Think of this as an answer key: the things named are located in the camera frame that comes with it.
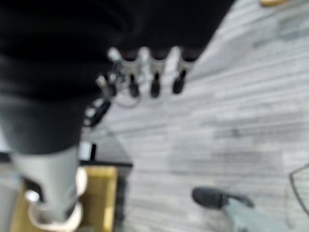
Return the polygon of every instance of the black shoe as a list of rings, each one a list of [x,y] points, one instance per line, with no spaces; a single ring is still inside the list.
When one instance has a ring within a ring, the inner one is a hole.
[[[254,203],[247,196],[230,194],[216,188],[197,187],[192,191],[193,200],[208,209],[222,209],[228,203],[229,198],[236,199],[246,205],[253,208]]]

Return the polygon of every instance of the wire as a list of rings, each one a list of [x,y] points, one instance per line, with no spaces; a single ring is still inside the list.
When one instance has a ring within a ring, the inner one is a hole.
[[[303,209],[303,211],[305,212],[305,214],[309,217],[309,210],[307,209],[307,207],[305,206],[303,200],[301,199],[298,191],[297,191],[297,188],[296,188],[296,185],[295,185],[295,179],[294,179],[294,175],[309,168],[309,163],[306,164],[305,166],[299,168],[299,169],[296,169],[295,171],[291,172],[289,174],[289,179],[290,179],[290,183],[291,183],[291,187],[292,187],[292,190],[293,190],[293,193],[294,195],[296,196],[296,199],[298,201],[298,203],[300,204],[301,208]]]

